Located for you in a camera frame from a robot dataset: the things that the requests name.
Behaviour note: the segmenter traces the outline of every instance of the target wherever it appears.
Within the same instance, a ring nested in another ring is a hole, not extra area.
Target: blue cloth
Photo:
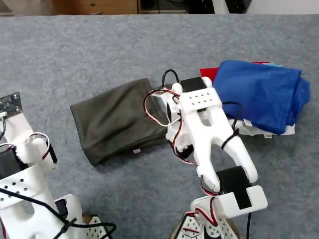
[[[282,134],[296,123],[310,100],[310,84],[300,77],[301,70],[227,60],[220,64],[213,82],[221,101],[243,105],[239,119],[265,131]],[[236,117],[238,105],[224,105],[224,111]]]

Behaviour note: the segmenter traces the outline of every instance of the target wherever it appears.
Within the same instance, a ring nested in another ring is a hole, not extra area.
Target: gray carpet
[[[0,19],[0,94],[20,91],[26,117],[47,133],[58,169],[47,176],[55,198],[78,195],[83,211],[118,225],[115,239],[165,239],[203,194],[195,169],[168,145],[93,167],[69,106],[168,68],[181,79],[226,59],[272,60],[303,70],[312,99],[293,136],[242,137],[268,198],[252,217],[252,239],[319,235],[319,15],[56,16]],[[213,148],[217,170],[232,166]],[[245,234],[247,217],[236,223]]]

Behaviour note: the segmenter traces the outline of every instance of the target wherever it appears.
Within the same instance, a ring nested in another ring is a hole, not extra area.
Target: folded cloth
[[[234,119],[229,119],[228,122],[229,122],[230,125],[233,125]],[[273,135],[273,133],[264,131],[264,130],[259,129],[257,127],[248,126],[242,120],[238,120],[236,122],[235,128],[239,129],[239,133],[241,135],[254,136],[254,135],[257,135],[257,134],[263,134],[265,137],[266,136],[268,137],[269,135]],[[285,132],[282,133],[281,135],[292,135],[292,134],[295,134],[295,125],[293,125],[293,126],[287,125]]]
[[[228,60],[220,64],[213,86],[222,102],[243,106],[239,120],[274,134],[294,125],[310,100],[310,84],[300,77],[301,70]],[[237,116],[237,105],[224,105],[224,111]]]
[[[253,63],[259,63],[259,64],[271,64],[271,61],[252,61]],[[214,67],[214,68],[201,68],[200,73],[201,76],[207,76],[210,78],[211,81],[214,81],[217,72],[218,72],[219,67]]]
[[[143,110],[151,89],[148,79],[135,80],[71,106],[82,149],[92,165],[122,152],[167,143],[166,128]],[[149,98],[148,109],[159,121],[167,121],[155,97]]]

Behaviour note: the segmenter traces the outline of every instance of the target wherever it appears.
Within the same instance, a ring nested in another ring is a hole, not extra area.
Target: fabric tag
[[[265,133],[265,134],[264,134],[264,137],[265,137],[265,138],[273,138],[273,135],[270,134],[270,133]]]
[[[140,149],[140,148],[133,149],[133,153],[135,153],[135,154],[139,153],[140,151],[141,151],[141,149]]]
[[[245,123],[245,125],[247,125],[247,126],[250,126],[250,127],[253,126],[253,124],[250,122],[250,120],[244,119],[244,123]]]

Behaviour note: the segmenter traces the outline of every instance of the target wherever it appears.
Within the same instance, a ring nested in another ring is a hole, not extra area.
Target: wooden cabinet
[[[51,0],[55,14],[138,14],[138,0]]]

